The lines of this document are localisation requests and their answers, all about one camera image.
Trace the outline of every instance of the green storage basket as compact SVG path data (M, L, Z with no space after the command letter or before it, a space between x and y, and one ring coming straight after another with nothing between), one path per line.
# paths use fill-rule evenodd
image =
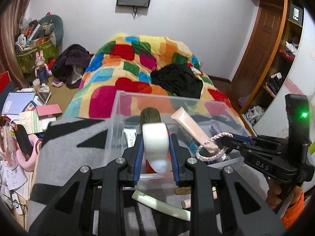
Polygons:
M58 48L53 46L50 40L30 50L24 51L23 53L16 54L16 58L23 73L31 73L35 70L36 52L39 53L40 51L44 52L46 63L48 63L49 58L56 59L58 57Z

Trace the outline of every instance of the paper document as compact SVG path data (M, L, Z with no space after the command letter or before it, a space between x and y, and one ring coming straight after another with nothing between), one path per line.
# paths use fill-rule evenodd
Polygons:
M15 189L14 191L18 194L21 195L24 199L29 200L30 195L31 195L31 186L32 186L32 177L33 177L33 172L27 172L24 171L25 176L27 178L27 181L24 185L22 185L20 188Z
M4 166L4 176L9 191L21 187L27 181L24 171L19 165L14 170L11 170L6 162L2 162L2 165Z
M43 130L43 131L46 131L47 128L48 128L48 124L49 124L50 122L53 122L53 121L56 121L56 120L57 120L56 117L46 118L46 119L41 119L41 120L39 120L39 123L40 123L40 125L41 125L41 127L42 127L42 130Z
M13 121L15 124L19 124L19 116L16 114L6 114L6 117L8 117L11 121Z
M6 185L1 185L1 191L0 191L1 198L9 205L12 205L12 201L10 198L10 192Z
M33 102L34 102L37 106L43 106L43 104L39 102L38 96L35 96L35 97L34 97Z

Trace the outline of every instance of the clear plastic box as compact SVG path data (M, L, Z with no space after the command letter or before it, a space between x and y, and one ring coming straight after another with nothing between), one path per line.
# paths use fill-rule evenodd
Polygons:
M187 147L188 149L192 137L178 125L176 121L171 119L171 115L180 107L183 107L192 116L209 137L213 136L210 132L210 126L212 124L215 124L222 132L243 136L249 135L241 120L237 118L231 109L223 102L131 93L118 90L111 112L111 127L108 129L105 145L106 163L121 157L124 150L127 148L123 132L124 128L136 129L137 134L140 133L140 113L147 107L158 109L161 115L161 121L167 125L169 132L175 133L179 145ZM237 154L234 155L234 157L236 158L210 166L222 168L226 165L230 165L238 169L243 164L243 158ZM155 186L160 188L161 181L163 181L163 184L167 184L167 186L164 185L163 188L175 186L172 173L170 172L164 175L141 174L138 188L153 189Z

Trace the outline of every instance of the white wall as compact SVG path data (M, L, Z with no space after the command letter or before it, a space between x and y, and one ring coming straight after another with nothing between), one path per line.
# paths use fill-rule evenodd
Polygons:
M307 10L304 10L303 31L299 49L287 78L290 79L304 95L311 97L314 94L315 24ZM255 124L254 130L257 134L277 136L288 124L284 96L289 93L290 91L283 85L264 115ZM312 141L315 140L314 118L311 120L310 138Z
M116 7L116 0L31 0L27 16L41 19L48 11L63 19L63 49L78 43L94 53L118 33L168 36L184 42L205 73L229 79L257 6L252 0L151 0L133 20L132 9Z
M246 39L243 43L243 47L242 47L242 50L238 56L238 59L235 63L235 66L234 68L232 69L232 72L231 72L231 75L229 77L229 80L232 81L233 80L233 77L234 75L236 74L236 71L243 59L243 56L244 56L244 53L246 51L246 48L247 48L247 45L248 45L248 42L249 42L249 39L250 37L252 36L252 32L253 32L253 29L254 29L254 26L255 26L255 22L256 22L256 18L257 18L257 14L258 14L258 9L259 9L259 1L258 0L253 0L254 4L255 4L255 8L254 8L254 13L253 13L253 17L252 17L252 21L250 22L250 25L249 25L249 28L248 28L248 33L247 33L247 36L246 36Z

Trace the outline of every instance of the wooden door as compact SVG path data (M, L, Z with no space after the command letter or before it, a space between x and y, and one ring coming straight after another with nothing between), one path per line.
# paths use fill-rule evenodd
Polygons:
M278 37L283 11L262 5L251 40L232 80L236 98L250 94L255 88Z

